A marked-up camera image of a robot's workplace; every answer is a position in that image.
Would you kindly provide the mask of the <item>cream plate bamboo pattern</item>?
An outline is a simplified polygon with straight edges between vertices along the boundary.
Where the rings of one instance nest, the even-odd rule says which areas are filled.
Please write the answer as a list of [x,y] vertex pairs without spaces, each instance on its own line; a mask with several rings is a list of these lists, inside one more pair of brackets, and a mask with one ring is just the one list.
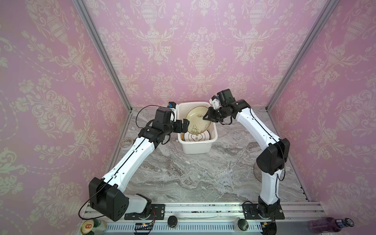
[[211,121],[203,119],[208,110],[208,107],[198,106],[189,111],[186,116],[186,119],[190,122],[188,126],[189,133],[201,134],[210,127]]

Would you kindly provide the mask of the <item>white plate black pattern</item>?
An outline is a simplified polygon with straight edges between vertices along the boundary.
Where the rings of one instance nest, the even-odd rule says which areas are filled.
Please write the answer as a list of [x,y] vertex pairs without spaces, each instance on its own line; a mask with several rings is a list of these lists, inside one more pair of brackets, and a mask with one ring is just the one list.
[[207,131],[200,134],[185,133],[182,140],[185,142],[203,142],[210,140],[210,133]]

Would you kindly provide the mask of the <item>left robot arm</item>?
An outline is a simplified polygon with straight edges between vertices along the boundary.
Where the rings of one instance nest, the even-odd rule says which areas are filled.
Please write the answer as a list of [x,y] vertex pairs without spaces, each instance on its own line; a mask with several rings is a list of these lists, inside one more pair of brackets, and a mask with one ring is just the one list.
[[167,144],[172,133],[186,133],[190,122],[177,118],[178,104],[159,106],[154,119],[141,128],[137,138],[123,158],[101,178],[89,183],[87,203],[92,209],[112,221],[125,214],[148,216],[151,200],[141,194],[126,195],[127,185],[143,161],[159,146]]

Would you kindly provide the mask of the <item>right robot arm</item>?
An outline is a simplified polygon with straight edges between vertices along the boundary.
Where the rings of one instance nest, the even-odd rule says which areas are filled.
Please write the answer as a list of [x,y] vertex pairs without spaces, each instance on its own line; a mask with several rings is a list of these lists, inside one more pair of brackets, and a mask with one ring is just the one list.
[[254,113],[251,106],[243,99],[236,100],[230,89],[213,96],[204,120],[224,124],[225,118],[237,120],[259,144],[262,153],[256,159],[261,170],[262,186],[258,197],[257,210],[263,219],[275,219],[281,209],[279,182],[285,179],[282,171],[286,166],[290,141],[274,134]]

